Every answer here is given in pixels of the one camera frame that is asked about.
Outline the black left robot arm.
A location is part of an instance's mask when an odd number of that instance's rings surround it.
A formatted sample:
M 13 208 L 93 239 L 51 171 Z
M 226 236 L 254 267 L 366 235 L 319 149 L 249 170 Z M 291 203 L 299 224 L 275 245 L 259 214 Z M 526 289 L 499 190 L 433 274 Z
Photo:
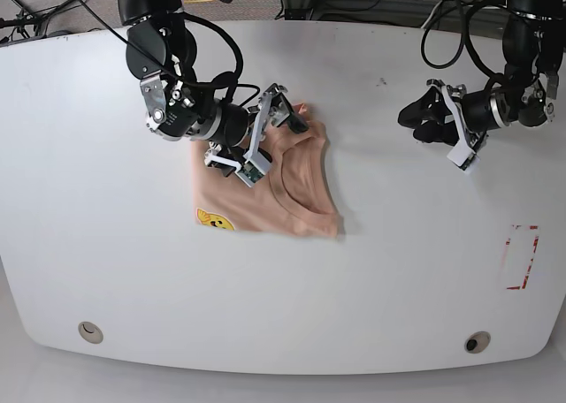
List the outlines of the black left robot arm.
M 472 18 L 486 7 L 509 15 L 502 36 L 503 72 L 481 60 L 470 38 Z M 565 47 L 563 0 L 483 0 L 468 9 L 462 3 L 456 8 L 463 26 L 460 48 L 487 83 L 482 90 L 467 93 L 464 87 L 430 80 L 428 91 L 401 110 L 399 125 L 421 142 L 455 146 L 464 138 L 479 149 L 491 130 L 514 122 L 538 127 L 551 121 Z

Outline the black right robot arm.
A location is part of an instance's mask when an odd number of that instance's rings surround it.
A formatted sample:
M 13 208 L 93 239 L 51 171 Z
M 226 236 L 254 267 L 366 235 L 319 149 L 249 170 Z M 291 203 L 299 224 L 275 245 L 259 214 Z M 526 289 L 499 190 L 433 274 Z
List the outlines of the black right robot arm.
M 234 174 L 247 186 L 265 177 L 272 157 L 260 147 L 265 130 L 286 125 L 305 133 L 306 120 L 286 98 L 286 88 L 274 83 L 266 90 L 253 86 L 258 102 L 249 107 L 233 101 L 244 59 L 241 49 L 222 27 L 185 12 L 182 0 L 118 0 L 119 16 L 127 28 L 126 64 L 140 81 L 148 129 L 168 141 L 204 141 L 206 166 Z M 188 22 L 215 32 L 233 52 L 235 67 L 208 82 L 197 79 L 197 44 Z

